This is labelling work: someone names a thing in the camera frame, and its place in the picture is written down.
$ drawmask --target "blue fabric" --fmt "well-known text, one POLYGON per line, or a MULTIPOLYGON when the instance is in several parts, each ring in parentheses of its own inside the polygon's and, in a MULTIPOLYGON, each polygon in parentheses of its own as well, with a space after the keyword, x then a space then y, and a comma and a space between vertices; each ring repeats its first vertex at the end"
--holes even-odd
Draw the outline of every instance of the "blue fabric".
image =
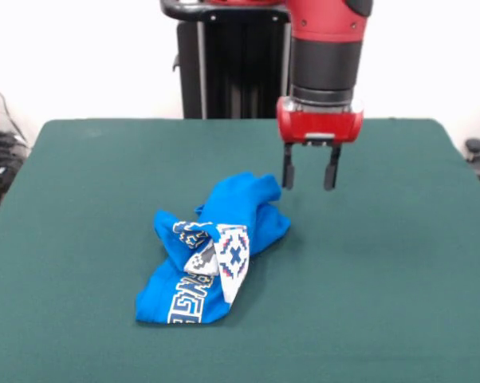
POLYGON ((220 278, 188 274, 184 267, 210 240, 219 241, 220 224, 246 227, 250 257, 265 250, 289 229, 289 219, 270 204, 280 198, 281 188, 272 175, 257 178, 252 173, 242 173, 215 186, 206 203, 196 208, 196 223, 181 222, 165 211, 157 212, 155 232, 169 258, 139 293, 136 319, 210 323, 225 316, 230 304, 224 301, 220 278))

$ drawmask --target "printed pattern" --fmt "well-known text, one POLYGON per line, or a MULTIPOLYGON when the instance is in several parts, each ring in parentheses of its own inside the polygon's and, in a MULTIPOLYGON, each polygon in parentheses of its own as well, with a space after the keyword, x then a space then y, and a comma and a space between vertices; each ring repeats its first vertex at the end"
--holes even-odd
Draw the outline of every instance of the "printed pattern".
POLYGON ((232 304, 249 268, 249 237, 244 226, 218 225, 221 235, 215 243, 224 300, 232 304))
POLYGON ((247 227, 213 226, 220 234, 219 241, 215 243, 203 230, 209 225, 213 223, 178 222, 173 225, 173 232, 179 240, 189 248, 196 249, 196 252, 184 267, 190 276, 183 278, 177 286, 167 317, 169 323, 200 323, 204 298, 207 296, 204 286, 208 286, 208 283, 211 286, 214 276, 220 276, 224 301, 229 304, 233 303, 246 277, 250 257, 247 227))
POLYGON ((173 296, 167 323, 201 323, 203 306, 214 277, 189 274, 184 276, 173 296))
POLYGON ((202 275, 218 275, 217 257, 215 257, 214 241, 208 243, 201 251, 197 251, 188 260, 184 270, 187 273, 202 275))
POLYGON ((205 243, 210 236, 200 227, 210 225, 208 223, 177 222, 173 225, 173 232, 179 234, 179 240, 189 246, 191 249, 197 249, 205 243))

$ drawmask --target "green felt surface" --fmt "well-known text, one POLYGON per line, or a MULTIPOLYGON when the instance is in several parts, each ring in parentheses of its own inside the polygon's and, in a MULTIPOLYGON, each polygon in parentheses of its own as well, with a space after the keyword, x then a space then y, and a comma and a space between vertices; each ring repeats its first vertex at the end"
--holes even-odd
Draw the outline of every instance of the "green felt surface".
POLYGON ((236 172, 281 171, 274 121, 54 121, 0 210, 0 383, 480 382, 480 183, 430 120, 368 120, 322 188, 295 148, 289 234, 212 326, 140 325, 166 257, 236 172))

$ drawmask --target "table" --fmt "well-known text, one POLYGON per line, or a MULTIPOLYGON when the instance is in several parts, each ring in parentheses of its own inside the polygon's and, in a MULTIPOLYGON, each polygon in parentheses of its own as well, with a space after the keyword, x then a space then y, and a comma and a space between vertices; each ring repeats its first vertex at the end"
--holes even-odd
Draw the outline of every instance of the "table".
POLYGON ((212 326, 135 322, 157 209, 281 171, 272 120, 47 124, 0 210, 0 383, 480 382, 480 183, 432 120, 295 148, 289 234, 212 326))

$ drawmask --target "white wall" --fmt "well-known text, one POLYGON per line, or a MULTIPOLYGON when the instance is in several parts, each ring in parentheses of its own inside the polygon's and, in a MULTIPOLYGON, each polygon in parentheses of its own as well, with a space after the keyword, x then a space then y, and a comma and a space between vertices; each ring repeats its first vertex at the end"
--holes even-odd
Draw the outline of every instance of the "white wall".
MULTIPOLYGON (((32 139, 54 118, 180 118, 175 25, 158 0, 0 0, 0 89, 32 139)), ((459 148, 480 136, 480 0, 375 0, 358 94, 459 148)))

